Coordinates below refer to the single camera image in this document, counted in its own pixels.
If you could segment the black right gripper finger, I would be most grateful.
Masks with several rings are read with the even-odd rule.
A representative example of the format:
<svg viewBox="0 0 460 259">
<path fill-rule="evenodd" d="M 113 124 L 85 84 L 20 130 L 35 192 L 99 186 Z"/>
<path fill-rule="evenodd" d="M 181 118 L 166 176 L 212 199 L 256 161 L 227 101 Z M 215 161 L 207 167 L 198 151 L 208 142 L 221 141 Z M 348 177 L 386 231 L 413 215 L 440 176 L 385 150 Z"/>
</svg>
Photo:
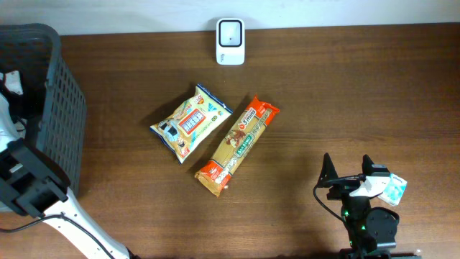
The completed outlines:
<svg viewBox="0 0 460 259">
<path fill-rule="evenodd" d="M 323 157 L 322 169 L 320 172 L 320 176 L 318 178 L 318 186 L 330 187 L 338 178 L 338 174 L 332 163 L 330 155 L 328 153 L 325 153 Z"/>
<path fill-rule="evenodd" d="M 362 162 L 362 173 L 366 176 L 371 176 L 374 173 L 373 165 L 374 163 L 371 158 L 365 154 Z"/>
</svg>

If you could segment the spaghetti pasta packet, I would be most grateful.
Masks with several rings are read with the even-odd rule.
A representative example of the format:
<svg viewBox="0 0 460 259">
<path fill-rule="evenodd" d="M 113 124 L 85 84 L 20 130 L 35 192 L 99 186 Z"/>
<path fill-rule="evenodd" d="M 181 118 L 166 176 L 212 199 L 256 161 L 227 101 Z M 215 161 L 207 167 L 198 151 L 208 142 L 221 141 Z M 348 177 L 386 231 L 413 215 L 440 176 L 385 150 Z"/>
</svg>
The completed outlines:
<svg viewBox="0 0 460 259">
<path fill-rule="evenodd" d="M 195 178 L 220 196 L 237 168 L 280 110 L 255 96 L 226 133 L 211 159 Z"/>
</svg>

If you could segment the yellow snack bag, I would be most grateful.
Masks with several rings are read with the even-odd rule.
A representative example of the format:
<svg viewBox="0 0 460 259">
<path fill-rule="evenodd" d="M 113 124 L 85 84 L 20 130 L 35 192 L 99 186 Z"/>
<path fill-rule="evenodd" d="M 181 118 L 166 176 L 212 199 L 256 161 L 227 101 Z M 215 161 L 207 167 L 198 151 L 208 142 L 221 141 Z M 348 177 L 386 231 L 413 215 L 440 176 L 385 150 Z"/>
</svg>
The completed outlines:
<svg viewBox="0 0 460 259">
<path fill-rule="evenodd" d="M 154 132 L 176 156 L 180 164 L 221 123 L 233 114 L 224 102 L 200 84 L 170 116 L 152 125 Z"/>
</svg>

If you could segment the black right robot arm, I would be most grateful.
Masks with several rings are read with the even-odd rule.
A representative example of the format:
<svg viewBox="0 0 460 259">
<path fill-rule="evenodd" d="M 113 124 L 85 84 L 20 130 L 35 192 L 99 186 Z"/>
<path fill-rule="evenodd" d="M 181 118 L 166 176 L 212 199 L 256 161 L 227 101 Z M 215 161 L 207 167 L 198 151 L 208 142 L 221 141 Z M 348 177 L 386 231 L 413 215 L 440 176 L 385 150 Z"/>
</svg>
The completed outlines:
<svg viewBox="0 0 460 259">
<path fill-rule="evenodd" d="M 400 223 L 398 213 L 371 205 L 379 198 L 397 206 L 404 194 L 407 181 L 391 173 L 386 165 L 374 163 L 363 156 L 362 172 L 352 176 L 338 176 L 331 157 L 324 154 L 322 169 L 313 197 L 345 227 L 349 249 L 339 251 L 339 258 L 418 258 L 414 253 L 392 253 L 397 243 L 395 236 Z"/>
</svg>

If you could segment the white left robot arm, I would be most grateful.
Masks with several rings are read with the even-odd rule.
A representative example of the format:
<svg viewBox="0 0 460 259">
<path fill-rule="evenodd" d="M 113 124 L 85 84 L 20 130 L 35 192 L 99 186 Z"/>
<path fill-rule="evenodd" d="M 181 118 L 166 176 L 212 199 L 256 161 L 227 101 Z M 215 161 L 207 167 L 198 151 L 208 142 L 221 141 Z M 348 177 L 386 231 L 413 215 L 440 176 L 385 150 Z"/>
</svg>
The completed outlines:
<svg viewBox="0 0 460 259">
<path fill-rule="evenodd" d="M 1 229 L 11 234 L 39 223 L 57 230 L 87 258 L 136 258 L 108 235 L 81 207 L 60 166 L 19 136 L 1 97 L 1 202 L 21 216 L 24 226 Z"/>
</svg>

